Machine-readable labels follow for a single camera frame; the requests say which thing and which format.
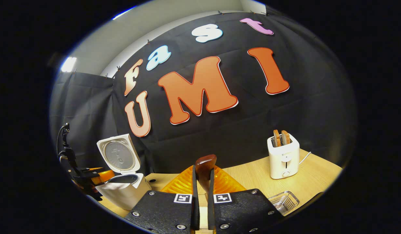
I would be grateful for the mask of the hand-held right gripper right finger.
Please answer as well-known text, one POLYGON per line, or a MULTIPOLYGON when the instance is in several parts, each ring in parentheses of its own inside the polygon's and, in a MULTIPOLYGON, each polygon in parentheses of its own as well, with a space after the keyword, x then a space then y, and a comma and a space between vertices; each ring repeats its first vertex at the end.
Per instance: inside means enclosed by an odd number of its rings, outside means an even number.
POLYGON ((246 190, 224 170, 210 173, 208 227, 215 234, 269 234, 285 220, 257 188, 246 190))

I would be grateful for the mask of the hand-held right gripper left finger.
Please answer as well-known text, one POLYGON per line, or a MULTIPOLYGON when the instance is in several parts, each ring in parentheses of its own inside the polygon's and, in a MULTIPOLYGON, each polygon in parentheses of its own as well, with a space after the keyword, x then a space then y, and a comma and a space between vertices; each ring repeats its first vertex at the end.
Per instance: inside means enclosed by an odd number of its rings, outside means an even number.
POLYGON ((194 234, 200 212, 194 166, 189 166, 160 191, 147 191, 125 219, 159 234, 194 234))

